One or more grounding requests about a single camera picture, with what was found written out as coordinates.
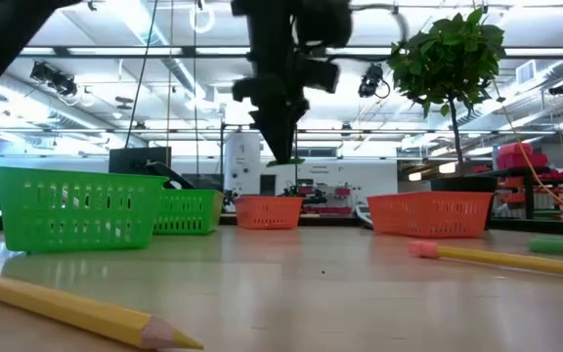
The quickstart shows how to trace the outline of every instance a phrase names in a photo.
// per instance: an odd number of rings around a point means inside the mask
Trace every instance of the green basket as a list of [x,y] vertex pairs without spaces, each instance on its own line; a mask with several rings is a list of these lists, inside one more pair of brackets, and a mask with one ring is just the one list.
[[0,167],[6,246],[42,252],[146,247],[165,181]]
[[159,235],[208,235],[216,230],[223,194],[210,190],[164,190],[153,232]]

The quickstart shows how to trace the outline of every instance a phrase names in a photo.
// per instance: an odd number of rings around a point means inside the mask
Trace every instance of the white tank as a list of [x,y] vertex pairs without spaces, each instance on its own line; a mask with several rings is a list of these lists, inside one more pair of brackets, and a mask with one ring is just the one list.
[[225,189],[260,194],[260,134],[236,132],[225,142]]

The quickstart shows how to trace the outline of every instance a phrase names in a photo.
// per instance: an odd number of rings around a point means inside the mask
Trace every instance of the potted plant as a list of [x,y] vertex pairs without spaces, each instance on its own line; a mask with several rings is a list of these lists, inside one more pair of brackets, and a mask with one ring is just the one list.
[[[455,107],[462,103],[470,114],[476,104],[491,98],[486,89],[498,74],[499,58],[505,55],[503,30],[483,24],[482,15],[479,8],[466,20],[457,14],[452,20],[434,22],[428,33],[419,32],[408,41],[394,44],[388,63],[400,94],[422,105],[425,117],[432,104],[440,106],[443,116],[451,115],[459,177],[432,181],[434,191],[493,192],[497,186],[496,179],[484,182],[477,177],[462,177]],[[494,187],[488,190],[483,184]]]

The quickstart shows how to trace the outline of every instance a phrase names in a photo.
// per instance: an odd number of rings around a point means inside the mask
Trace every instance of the wooden table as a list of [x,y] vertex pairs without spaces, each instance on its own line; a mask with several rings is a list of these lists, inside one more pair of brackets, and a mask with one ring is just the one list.
[[[528,236],[448,245],[523,252]],[[410,258],[355,228],[155,237],[149,249],[24,256],[0,273],[147,311],[211,352],[563,351],[563,277]],[[0,352],[133,351],[0,304]]]

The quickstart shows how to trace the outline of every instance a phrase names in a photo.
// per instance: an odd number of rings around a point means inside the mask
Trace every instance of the mesh basket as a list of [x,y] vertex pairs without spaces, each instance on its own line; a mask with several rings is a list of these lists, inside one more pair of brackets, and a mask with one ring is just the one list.
[[303,198],[247,196],[236,199],[238,225],[245,229],[293,229],[299,226]]
[[492,193],[416,192],[368,198],[379,233],[428,239],[478,238]]
[[17,251],[146,247],[165,180],[0,167],[6,246]]
[[161,235],[207,235],[216,230],[223,194],[210,190],[164,190],[153,232]]

